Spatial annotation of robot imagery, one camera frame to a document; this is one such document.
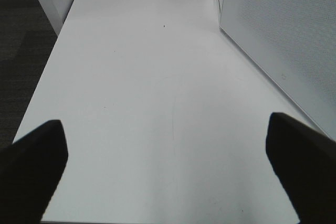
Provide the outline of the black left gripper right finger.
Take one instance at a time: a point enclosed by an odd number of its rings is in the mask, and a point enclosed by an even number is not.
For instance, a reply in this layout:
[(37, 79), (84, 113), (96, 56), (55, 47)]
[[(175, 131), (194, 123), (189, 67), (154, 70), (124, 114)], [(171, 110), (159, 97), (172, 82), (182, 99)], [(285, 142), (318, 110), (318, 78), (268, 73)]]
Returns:
[(335, 141), (274, 112), (266, 154), (299, 222), (335, 223)]

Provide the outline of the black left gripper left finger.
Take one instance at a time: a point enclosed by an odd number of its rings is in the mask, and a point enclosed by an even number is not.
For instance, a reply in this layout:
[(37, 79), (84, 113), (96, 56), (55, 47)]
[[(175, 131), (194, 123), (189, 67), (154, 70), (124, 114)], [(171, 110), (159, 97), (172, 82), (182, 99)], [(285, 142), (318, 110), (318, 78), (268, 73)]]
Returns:
[(67, 161), (60, 120), (43, 123), (1, 150), (1, 223), (40, 223)]

